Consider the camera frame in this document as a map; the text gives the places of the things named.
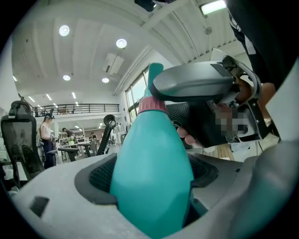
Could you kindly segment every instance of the white tank top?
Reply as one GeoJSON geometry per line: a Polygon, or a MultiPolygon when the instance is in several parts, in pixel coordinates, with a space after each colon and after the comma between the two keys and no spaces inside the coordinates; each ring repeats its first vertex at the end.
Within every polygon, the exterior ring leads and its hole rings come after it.
{"type": "Polygon", "coordinates": [[[43,122],[42,126],[41,126],[41,133],[42,133],[42,128],[45,129],[45,136],[50,138],[51,137],[51,129],[50,129],[50,127],[45,122],[43,122]]]}

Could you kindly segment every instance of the window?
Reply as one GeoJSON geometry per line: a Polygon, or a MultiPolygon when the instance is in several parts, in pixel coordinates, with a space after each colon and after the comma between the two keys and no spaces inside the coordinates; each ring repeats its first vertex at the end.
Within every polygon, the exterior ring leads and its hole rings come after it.
{"type": "Polygon", "coordinates": [[[130,120],[133,122],[138,114],[139,102],[143,98],[144,90],[147,86],[149,67],[144,69],[137,79],[126,90],[127,105],[130,115],[130,120]]]}

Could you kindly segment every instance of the balcony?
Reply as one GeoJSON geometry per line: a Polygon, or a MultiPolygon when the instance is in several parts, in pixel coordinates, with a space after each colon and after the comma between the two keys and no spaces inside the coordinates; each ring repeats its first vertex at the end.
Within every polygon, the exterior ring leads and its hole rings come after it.
{"type": "Polygon", "coordinates": [[[44,105],[32,109],[32,115],[42,117],[47,113],[55,115],[109,113],[119,112],[119,104],[73,104],[73,105],[44,105]]]}

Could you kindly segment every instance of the ceiling light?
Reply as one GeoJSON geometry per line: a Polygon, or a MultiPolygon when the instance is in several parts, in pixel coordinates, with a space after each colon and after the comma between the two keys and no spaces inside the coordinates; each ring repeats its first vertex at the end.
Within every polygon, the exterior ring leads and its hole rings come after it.
{"type": "Polygon", "coordinates": [[[61,36],[66,36],[66,35],[68,35],[69,33],[70,33],[70,28],[69,28],[68,26],[63,25],[63,26],[60,27],[60,29],[59,29],[59,34],[60,34],[61,36]]]}
{"type": "Polygon", "coordinates": [[[28,98],[29,98],[30,100],[32,100],[33,102],[35,102],[30,96],[28,96],[28,98]]]}
{"type": "Polygon", "coordinates": [[[71,79],[71,77],[68,75],[64,75],[62,78],[63,78],[63,80],[66,80],[66,81],[69,81],[71,79]]]}
{"type": "Polygon", "coordinates": [[[49,100],[52,100],[51,97],[50,97],[50,95],[46,94],[46,96],[48,97],[49,100]]]}
{"type": "Polygon", "coordinates": [[[109,79],[108,79],[108,78],[103,78],[103,79],[102,79],[102,82],[104,82],[104,83],[108,83],[108,82],[109,82],[109,79]]]}
{"type": "Polygon", "coordinates": [[[204,4],[201,6],[201,11],[204,15],[207,15],[209,13],[218,11],[220,9],[226,8],[226,4],[223,0],[218,0],[215,2],[210,2],[207,4],[204,4]]]}
{"type": "Polygon", "coordinates": [[[125,48],[126,45],[127,45],[127,41],[126,41],[125,39],[118,39],[118,40],[116,41],[116,46],[117,46],[118,48],[125,48]]]}

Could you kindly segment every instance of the air conditioner unit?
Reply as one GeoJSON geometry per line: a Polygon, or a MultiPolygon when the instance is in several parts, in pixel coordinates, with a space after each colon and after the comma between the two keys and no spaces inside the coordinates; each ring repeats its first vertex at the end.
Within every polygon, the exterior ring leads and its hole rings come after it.
{"type": "Polygon", "coordinates": [[[108,73],[109,75],[116,74],[122,63],[123,63],[123,58],[120,56],[117,56],[113,53],[108,53],[108,56],[105,59],[105,64],[103,66],[103,71],[108,73]]]}

